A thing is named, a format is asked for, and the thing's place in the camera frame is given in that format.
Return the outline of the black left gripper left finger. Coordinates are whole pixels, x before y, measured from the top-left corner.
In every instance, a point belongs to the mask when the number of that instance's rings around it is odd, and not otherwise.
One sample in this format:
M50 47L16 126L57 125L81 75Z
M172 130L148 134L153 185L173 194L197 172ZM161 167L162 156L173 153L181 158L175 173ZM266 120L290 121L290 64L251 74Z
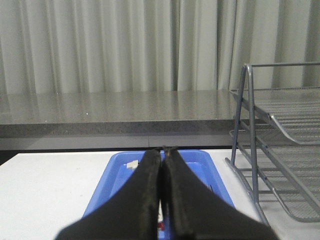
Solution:
M62 229L57 240L156 240L160 149L146 150L125 184L103 205Z

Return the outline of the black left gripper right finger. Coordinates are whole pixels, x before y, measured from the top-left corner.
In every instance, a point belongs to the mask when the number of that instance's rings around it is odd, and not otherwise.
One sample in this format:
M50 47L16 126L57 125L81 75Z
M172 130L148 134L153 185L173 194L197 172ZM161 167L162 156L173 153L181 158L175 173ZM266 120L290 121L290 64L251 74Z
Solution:
M162 161L164 235L169 240L276 240L267 225L227 204L187 166L175 147Z

